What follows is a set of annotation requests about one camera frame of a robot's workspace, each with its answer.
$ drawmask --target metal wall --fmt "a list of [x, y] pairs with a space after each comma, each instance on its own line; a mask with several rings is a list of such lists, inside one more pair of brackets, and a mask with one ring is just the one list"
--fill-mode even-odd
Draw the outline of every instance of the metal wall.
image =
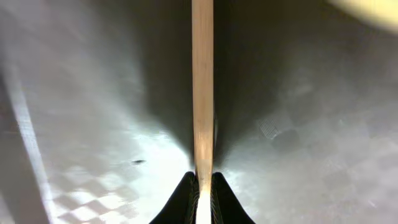
[[[190, 2], [0, 6], [37, 208], [55, 223], [149, 222], [193, 168]], [[397, 37], [315, 0], [215, 1], [215, 35], [216, 170], [252, 219], [393, 223]]]

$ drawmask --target wooden dowel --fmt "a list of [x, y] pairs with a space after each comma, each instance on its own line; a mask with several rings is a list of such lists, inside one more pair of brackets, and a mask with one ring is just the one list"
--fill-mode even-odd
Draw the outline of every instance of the wooden dowel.
[[192, 1], [193, 134], [200, 196], [197, 223], [211, 223], [213, 170], [213, 0]]

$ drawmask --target dark speck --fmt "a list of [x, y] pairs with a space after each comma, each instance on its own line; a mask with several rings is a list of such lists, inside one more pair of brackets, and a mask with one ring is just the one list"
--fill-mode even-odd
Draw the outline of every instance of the dark speck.
[[139, 160], [133, 161], [132, 163], [133, 163], [133, 165], [140, 165], [140, 164], [143, 164], [145, 162], [146, 162], [145, 160], [139, 159]]

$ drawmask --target gray surface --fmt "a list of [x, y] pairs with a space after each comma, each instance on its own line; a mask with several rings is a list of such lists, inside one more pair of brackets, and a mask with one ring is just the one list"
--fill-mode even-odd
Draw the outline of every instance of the gray surface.
[[[7, 84], [55, 223], [147, 223], [192, 168], [190, 3], [105, 2], [0, 1]], [[397, 38], [320, 1], [215, 8], [216, 170], [248, 214], [394, 223]]]

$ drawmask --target blurry yellow object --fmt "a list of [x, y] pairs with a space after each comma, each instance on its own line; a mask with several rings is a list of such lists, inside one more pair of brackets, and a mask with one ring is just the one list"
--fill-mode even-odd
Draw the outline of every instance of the blurry yellow object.
[[330, 2], [363, 21], [398, 34], [398, 0], [330, 0]]

